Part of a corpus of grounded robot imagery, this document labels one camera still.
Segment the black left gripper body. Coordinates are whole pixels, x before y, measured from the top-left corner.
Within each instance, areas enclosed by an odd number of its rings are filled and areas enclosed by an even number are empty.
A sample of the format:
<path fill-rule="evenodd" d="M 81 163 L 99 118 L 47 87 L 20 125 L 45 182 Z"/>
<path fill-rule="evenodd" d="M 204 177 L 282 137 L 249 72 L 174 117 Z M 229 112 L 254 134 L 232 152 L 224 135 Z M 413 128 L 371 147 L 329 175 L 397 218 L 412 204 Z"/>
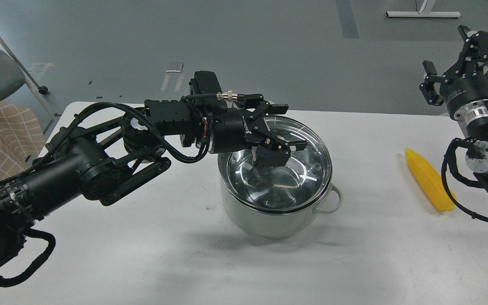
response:
<path fill-rule="evenodd" d="M 230 108 L 213 116 L 209 153 L 221 154 L 257 147 L 270 129 L 265 118 L 250 119 L 251 112 Z"/>

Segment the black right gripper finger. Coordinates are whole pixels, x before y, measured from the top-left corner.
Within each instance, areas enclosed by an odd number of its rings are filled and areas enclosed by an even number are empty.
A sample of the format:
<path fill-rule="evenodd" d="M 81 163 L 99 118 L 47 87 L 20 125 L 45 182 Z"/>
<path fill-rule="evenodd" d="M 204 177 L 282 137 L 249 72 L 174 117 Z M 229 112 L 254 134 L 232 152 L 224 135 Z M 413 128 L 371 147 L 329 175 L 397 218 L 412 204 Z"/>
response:
<path fill-rule="evenodd" d="M 477 31 L 470 34 L 467 26 L 457 28 L 464 40 L 462 51 L 457 60 L 457 73 L 481 72 L 488 64 L 488 32 Z"/>
<path fill-rule="evenodd" d="M 435 84 L 443 84 L 446 81 L 445 75 L 438 75 L 434 63 L 431 61 L 423 61 L 423 68 L 425 70 L 424 81 L 419 85 L 428 105 L 441 106 L 444 101 L 442 96 L 435 89 Z"/>

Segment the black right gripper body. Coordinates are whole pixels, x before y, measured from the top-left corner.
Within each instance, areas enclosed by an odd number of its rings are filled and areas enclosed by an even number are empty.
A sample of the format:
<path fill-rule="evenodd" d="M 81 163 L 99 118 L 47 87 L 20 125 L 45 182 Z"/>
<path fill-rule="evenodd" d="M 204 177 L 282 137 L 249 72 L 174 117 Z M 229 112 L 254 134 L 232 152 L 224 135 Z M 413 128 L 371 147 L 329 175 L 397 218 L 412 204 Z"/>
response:
<path fill-rule="evenodd" d="M 481 103 L 488 110 L 488 78 L 482 72 L 456 73 L 455 68 L 445 72 L 446 80 L 440 85 L 439 93 L 453 120 L 463 120 L 461 108 Z"/>

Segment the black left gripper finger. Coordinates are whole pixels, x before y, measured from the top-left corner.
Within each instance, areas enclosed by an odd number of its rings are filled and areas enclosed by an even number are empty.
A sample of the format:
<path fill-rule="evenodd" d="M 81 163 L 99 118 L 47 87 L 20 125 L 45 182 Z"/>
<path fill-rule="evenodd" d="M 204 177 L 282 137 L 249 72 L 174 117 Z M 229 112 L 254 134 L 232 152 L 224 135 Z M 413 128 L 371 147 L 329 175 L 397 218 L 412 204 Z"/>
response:
<path fill-rule="evenodd" d="M 281 136 L 267 137 L 254 148 L 254 166 L 286 166 L 292 153 L 295 151 L 303 151 L 307 145 L 308 141 L 300 138 L 294 141 L 289 141 Z"/>
<path fill-rule="evenodd" d="M 253 122 L 267 114 L 286 114 L 289 109 L 288 104 L 268 102 L 262 94 L 237 94 L 236 106 L 246 123 Z"/>

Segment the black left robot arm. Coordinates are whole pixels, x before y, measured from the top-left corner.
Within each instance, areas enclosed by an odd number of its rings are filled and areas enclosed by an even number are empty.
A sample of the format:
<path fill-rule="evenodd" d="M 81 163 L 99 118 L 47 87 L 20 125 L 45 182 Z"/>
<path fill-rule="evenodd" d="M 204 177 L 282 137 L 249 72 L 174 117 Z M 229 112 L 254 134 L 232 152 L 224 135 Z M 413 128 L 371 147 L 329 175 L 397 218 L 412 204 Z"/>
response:
<path fill-rule="evenodd" d="M 179 100 L 87 106 L 31 168 L 0 181 L 0 287 L 25 282 L 55 249 L 55 237 L 35 230 L 35 221 L 80 195 L 112 205 L 167 171 L 164 153 L 194 164 L 207 153 L 250 149 L 253 165 L 269 167 L 284 166 L 308 144 L 267 127 L 265 117 L 285 114 L 287 104 L 223 92 L 209 71 L 195 72 L 189 85 Z"/>

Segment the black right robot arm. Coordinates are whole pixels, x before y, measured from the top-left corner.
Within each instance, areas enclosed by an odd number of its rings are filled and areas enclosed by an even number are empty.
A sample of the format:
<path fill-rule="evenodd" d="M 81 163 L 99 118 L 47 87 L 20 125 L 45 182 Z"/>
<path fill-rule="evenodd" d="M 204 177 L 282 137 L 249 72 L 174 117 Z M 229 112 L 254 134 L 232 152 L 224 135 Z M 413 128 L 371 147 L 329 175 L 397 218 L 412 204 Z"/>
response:
<path fill-rule="evenodd" d="M 446 104 L 450 118 L 466 125 L 467 138 L 453 139 L 442 162 L 440 176 L 446 193 L 450 193 L 446 172 L 488 193 L 488 32 L 473 32 L 464 25 L 457 29 L 463 39 L 457 61 L 443 73 L 431 61 L 424 61 L 425 76 L 419 88 L 428 104 Z M 473 219 L 488 222 L 488 217 L 456 200 L 453 203 Z"/>

